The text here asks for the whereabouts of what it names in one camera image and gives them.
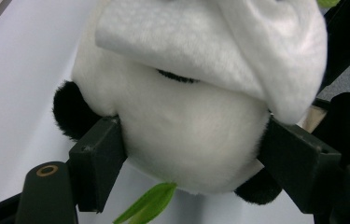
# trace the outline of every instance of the panda plush toy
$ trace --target panda plush toy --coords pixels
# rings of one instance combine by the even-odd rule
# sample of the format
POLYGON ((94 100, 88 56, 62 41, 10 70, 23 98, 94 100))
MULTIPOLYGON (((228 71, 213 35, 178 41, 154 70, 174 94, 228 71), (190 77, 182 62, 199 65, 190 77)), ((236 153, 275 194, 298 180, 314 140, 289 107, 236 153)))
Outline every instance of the panda plush toy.
POLYGON ((75 140, 118 115, 146 175, 266 204, 281 188, 256 159, 259 140, 271 114, 301 119, 326 55, 315 0, 99 0, 53 111, 75 140))

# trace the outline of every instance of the panda ear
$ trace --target panda ear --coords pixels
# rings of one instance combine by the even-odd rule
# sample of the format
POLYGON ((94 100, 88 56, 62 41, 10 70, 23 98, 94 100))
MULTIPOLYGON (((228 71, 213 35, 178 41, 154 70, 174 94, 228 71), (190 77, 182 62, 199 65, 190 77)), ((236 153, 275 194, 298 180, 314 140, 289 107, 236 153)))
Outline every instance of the panda ear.
POLYGON ((53 98, 54 117, 63 134, 80 139, 101 117, 84 101, 76 83, 65 81, 53 98))
POLYGON ((282 188, 263 168, 234 192, 248 203, 262 205, 272 202, 281 191, 282 188))

